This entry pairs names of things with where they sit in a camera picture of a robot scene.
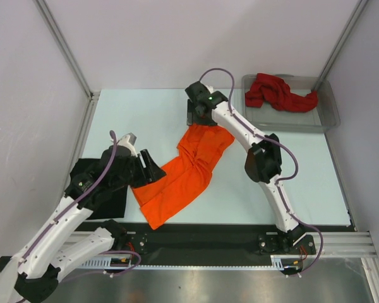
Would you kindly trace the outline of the orange t-shirt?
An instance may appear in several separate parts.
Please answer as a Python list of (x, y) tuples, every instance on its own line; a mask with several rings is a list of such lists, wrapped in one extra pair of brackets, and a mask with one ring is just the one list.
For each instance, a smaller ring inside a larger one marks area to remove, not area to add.
[(133, 195), (155, 230), (192, 203), (210, 184), (215, 166), (234, 136), (220, 126), (194, 124), (177, 145), (178, 156), (166, 163), (166, 176), (135, 188)]

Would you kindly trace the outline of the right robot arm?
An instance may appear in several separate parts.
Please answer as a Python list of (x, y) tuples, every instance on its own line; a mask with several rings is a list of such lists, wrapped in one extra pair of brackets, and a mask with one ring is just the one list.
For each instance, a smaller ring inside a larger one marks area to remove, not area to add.
[(266, 135), (254, 127), (220, 91), (200, 81), (185, 89), (188, 96), (187, 124), (220, 126), (244, 148), (246, 175), (262, 188), (275, 215), (275, 236), (260, 236), (262, 253), (298, 253), (307, 238), (305, 226), (296, 219), (283, 185), (282, 155), (275, 134)]

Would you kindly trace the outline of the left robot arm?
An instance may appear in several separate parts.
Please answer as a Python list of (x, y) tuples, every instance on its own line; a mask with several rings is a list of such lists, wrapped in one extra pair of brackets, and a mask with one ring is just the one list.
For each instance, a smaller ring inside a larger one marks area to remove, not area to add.
[(166, 173), (146, 150), (112, 146), (76, 174), (54, 213), (33, 239), (13, 256), (0, 257), (0, 302), (13, 294), (22, 301), (43, 302), (74, 269), (101, 253), (118, 253), (127, 246), (126, 229), (107, 220), (88, 237), (65, 249), (63, 244), (94, 211), (130, 186), (143, 187)]

